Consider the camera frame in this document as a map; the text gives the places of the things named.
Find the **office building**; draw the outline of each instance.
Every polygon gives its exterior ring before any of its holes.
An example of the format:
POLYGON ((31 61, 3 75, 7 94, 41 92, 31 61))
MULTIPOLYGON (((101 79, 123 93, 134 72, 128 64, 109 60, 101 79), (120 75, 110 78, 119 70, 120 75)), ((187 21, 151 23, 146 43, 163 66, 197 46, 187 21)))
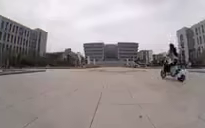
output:
POLYGON ((85 56, 96 61, 115 61, 137 58, 138 43, 119 42, 117 44, 85 43, 85 56))
POLYGON ((181 61, 205 65, 205 20, 178 30, 177 38, 181 61))
POLYGON ((140 62, 150 64, 153 61, 152 50, 140 50, 137 54, 137 58, 140 62))
POLYGON ((102 61, 104 60, 104 43, 85 43, 83 45, 86 57, 90 57, 90 60, 102 61))
POLYGON ((137 59, 138 43, 118 42, 118 59, 135 60, 137 59))
POLYGON ((11 56, 44 56, 46 45, 47 32, 0 15, 0 65, 9 65, 11 56))

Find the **rider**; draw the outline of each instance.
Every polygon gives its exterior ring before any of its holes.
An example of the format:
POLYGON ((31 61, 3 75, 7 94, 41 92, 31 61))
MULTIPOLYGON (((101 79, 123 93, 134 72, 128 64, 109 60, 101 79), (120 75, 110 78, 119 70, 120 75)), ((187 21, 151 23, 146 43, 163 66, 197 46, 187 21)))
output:
POLYGON ((166 72, 170 72, 170 69, 172 66, 175 66, 177 64, 178 61, 178 53, 177 53, 177 49, 175 48, 174 44, 170 44, 169 45, 169 51, 167 56, 171 59, 171 64, 167 64, 164 66, 164 70, 166 72))

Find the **road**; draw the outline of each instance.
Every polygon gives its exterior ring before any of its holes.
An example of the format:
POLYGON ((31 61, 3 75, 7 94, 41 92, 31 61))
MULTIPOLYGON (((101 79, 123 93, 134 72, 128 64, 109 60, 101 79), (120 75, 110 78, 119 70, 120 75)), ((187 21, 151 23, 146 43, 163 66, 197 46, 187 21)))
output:
POLYGON ((97 68, 0 76, 0 128, 205 128, 205 74, 97 68))

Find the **scooter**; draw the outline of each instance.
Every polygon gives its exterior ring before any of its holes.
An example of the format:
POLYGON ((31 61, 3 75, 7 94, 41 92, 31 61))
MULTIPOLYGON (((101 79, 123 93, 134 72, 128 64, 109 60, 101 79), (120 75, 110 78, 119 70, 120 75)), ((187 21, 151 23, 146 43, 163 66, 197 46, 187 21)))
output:
POLYGON ((172 60, 169 57, 166 57, 165 61, 164 61, 163 68, 160 72, 160 75, 161 75, 162 79, 166 78, 167 76, 171 76, 171 77, 174 77, 175 79, 177 79, 180 82, 184 82, 186 80, 186 72, 187 71, 186 71, 186 69, 180 67, 180 65, 172 66, 170 68, 169 72, 166 72, 164 70, 165 65, 170 65, 171 63, 172 63, 172 60))

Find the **wheel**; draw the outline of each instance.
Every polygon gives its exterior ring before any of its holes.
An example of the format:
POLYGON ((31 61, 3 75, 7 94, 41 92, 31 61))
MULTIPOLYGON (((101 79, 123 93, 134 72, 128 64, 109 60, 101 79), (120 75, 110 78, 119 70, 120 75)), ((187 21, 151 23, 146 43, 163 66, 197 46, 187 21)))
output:
POLYGON ((167 75, 163 70, 161 70, 160 71, 160 76, 162 77, 162 79, 164 79, 167 75))
POLYGON ((186 79, 186 77, 185 77, 185 75, 181 75, 181 76, 178 77, 177 79, 178 79, 178 81, 180 81, 180 82, 184 82, 185 79, 186 79))

